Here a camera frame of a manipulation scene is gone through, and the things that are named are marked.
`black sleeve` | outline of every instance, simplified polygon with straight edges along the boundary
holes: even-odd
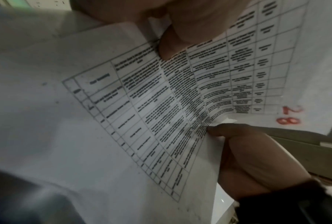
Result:
[[[314,180],[239,203],[240,224],[332,224],[332,196]]]

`paper sheet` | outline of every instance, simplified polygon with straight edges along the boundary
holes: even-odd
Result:
[[[110,223],[209,223],[222,142],[205,126],[331,128],[331,14],[318,0],[252,1],[167,62],[162,21],[0,54],[0,169],[66,187]]]

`hand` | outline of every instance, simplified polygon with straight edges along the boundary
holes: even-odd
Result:
[[[244,124],[208,127],[224,136],[218,183],[235,200],[291,187],[310,174],[268,135]]]
[[[139,21],[170,15],[172,25],[160,40],[168,60],[188,46],[213,39],[229,28],[250,0],[71,0],[92,17],[107,23]]]

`document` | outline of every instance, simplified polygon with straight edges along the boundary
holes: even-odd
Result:
[[[252,1],[169,61],[156,20],[2,53],[0,169],[86,198],[103,217],[87,223],[210,223],[222,141],[206,126],[332,127],[329,11]]]

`table grid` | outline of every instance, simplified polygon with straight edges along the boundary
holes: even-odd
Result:
[[[289,1],[252,1],[220,37],[191,46],[170,61],[158,56],[159,40],[150,41],[63,84],[133,161],[179,202],[208,124],[233,112],[277,113],[303,15],[290,29],[280,22],[295,10],[305,12],[308,4],[297,0],[301,4],[282,12]],[[293,37],[286,37],[290,32]],[[279,38],[289,47],[276,51]],[[259,49],[270,50],[261,55]],[[284,53],[288,59],[276,61],[276,55]],[[278,72],[284,67],[285,74]],[[284,83],[275,85],[276,80]]]

